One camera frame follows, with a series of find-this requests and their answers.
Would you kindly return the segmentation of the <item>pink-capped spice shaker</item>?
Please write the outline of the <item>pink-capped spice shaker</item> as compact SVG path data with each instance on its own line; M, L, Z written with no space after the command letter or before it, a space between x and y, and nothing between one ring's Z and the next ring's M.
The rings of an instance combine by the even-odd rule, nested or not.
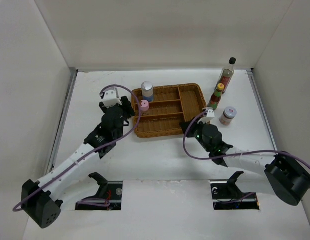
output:
M148 111L149 110L149 108L150 108L150 104L149 104L149 102L147 101L147 100L142 100L141 102L140 102L140 110L142 111L142 112L146 112L146 111Z

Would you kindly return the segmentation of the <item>black-capped shaker blue label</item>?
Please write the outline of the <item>black-capped shaker blue label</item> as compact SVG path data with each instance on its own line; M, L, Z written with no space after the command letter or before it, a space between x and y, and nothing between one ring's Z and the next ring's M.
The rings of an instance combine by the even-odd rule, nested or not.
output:
M143 100L152 102L154 100L153 84L150 81L144 81L141 84Z

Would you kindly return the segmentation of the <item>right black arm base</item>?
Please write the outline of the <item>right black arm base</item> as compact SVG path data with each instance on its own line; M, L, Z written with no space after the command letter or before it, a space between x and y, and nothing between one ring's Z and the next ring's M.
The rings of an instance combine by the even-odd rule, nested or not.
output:
M243 171L235 172L229 179L210 182L213 209L215 211L260 210L255 192L242 192L236 185Z

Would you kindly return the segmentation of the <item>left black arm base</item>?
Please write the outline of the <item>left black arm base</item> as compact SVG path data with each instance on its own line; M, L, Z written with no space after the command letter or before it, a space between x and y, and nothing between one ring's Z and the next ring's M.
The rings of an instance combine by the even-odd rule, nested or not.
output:
M123 182L108 181L97 172L88 176L98 189L95 195L85 197L75 205L76 211L120 211L122 209Z

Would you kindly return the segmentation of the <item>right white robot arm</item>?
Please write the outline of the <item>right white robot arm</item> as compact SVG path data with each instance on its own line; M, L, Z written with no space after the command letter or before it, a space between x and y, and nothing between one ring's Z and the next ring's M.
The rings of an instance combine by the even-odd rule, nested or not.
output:
M218 166L241 169L267 179L253 185L253 192L277 196L284 203L297 206L310 190L310 173L303 160L285 151L243 151L223 141L218 127L193 119L180 123L184 139L194 138L208 153L206 160Z

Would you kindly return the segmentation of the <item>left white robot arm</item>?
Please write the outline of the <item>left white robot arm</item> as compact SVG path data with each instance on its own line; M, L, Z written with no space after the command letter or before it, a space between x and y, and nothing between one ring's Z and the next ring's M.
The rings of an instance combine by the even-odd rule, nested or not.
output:
M80 147L59 167L37 181L27 180L21 188L21 209L41 228L56 221L66 199L63 192L77 181L90 177L95 199L107 195L107 180L95 171L100 160L126 135L124 127L135 116L127 96L103 98L99 104L104 115L101 123L84 139Z

